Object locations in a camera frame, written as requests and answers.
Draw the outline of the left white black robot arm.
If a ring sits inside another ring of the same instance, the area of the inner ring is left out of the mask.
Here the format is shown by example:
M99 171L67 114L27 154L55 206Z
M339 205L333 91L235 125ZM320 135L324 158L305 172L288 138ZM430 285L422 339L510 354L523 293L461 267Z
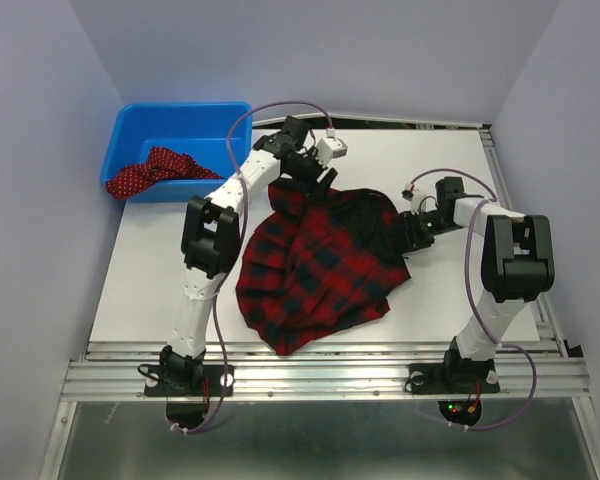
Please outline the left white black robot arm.
M241 251L250 201L284 175L309 194L328 191L337 175L329 163L344 157L347 146L329 128L325 138L305 148L309 131L307 122L287 117L281 130L256 141L244 163L219 188L189 200L181 239L184 293L173 334L159 355L156 382L182 394L201 386L207 324L219 287Z

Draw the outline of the red navy plaid skirt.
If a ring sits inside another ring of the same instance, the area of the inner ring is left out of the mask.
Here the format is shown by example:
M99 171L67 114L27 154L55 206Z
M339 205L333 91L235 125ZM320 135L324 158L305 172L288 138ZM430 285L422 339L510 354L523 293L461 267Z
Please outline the red navy plaid skirt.
M280 356L384 316L411 277L400 215L384 193L312 198L291 179L270 184L272 214L254 230L236 285L247 326Z

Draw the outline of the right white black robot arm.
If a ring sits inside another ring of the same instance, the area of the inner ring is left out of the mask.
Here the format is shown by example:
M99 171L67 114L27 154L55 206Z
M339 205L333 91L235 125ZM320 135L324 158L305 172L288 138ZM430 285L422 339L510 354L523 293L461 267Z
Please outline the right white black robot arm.
M405 252L431 247L436 237L464 229L466 239L483 241L480 298L468 300L472 312L441 362L412 363L406 391L416 395L496 393L495 355L515 317L555 280L550 222L499 206L494 195L469 194L462 178L449 175L435 185L435 203L414 184L402 192L411 204L403 213Z

